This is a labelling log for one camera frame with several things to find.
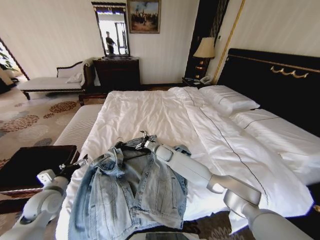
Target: picture frame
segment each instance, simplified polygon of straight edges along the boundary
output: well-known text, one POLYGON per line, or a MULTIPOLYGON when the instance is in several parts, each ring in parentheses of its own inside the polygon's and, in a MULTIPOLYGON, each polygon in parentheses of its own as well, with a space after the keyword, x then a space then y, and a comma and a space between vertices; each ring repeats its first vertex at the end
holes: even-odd
POLYGON ((161 0, 127 0, 131 34, 159 34, 161 0))

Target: lamp base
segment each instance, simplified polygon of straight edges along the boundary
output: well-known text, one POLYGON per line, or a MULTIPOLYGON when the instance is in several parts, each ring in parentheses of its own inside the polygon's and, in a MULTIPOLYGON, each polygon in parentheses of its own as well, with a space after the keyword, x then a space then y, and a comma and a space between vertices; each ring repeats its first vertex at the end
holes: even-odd
POLYGON ((199 64, 195 67, 195 79, 201 79, 206 74, 206 66, 204 65, 204 61, 201 60, 199 64))

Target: denim jacket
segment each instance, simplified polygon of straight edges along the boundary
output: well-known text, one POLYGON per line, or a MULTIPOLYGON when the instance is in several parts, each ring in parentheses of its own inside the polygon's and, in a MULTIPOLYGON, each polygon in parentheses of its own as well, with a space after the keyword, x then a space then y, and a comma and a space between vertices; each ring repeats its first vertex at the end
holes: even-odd
POLYGON ((159 225, 182 228, 187 180, 148 149, 136 150, 141 140, 117 143, 88 167, 70 214, 70 240, 123 240, 159 225))

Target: floor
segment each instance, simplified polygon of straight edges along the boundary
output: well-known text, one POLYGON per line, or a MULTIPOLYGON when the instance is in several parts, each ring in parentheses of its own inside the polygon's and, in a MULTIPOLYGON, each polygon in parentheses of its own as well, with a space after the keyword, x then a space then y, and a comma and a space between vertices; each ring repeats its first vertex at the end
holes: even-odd
MULTIPOLYGON (((149 91, 168 90, 153 87, 149 91)), ((0 94, 0 168, 20 147, 52 145, 65 126, 80 108, 76 93, 30 93, 31 100, 16 87, 0 94)), ((103 103, 104 99, 89 99, 85 104, 103 103)), ((10 199, 0 195, 0 200, 10 199)), ((245 228, 233 235, 228 213, 219 212, 210 217, 186 222, 183 229, 210 240, 254 240, 245 228)), ((0 214, 0 235, 12 228, 21 212, 0 214)), ((53 240, 56 228, 54 219, 46 228, 45 239, 53 240)))

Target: white pillow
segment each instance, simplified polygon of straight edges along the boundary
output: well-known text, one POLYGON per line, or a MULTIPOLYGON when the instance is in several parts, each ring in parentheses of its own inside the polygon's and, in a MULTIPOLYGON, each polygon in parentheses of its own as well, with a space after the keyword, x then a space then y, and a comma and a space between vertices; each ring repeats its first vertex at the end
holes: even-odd
POLYGON ((81 81, 82 81, 82 72, 77 72, 73 74, 71 77, 69 77, 65 83, 66 84, 81 83, 81 81))
POLYGON ((278 153, 305 185, 320 182, 320 138, 264 109, 230 117, 266 147, 278 153))
POLYGON ((200 92, 222 115, 227 117, 260 107, 250 98, 223 85, 202 87, 200 92))

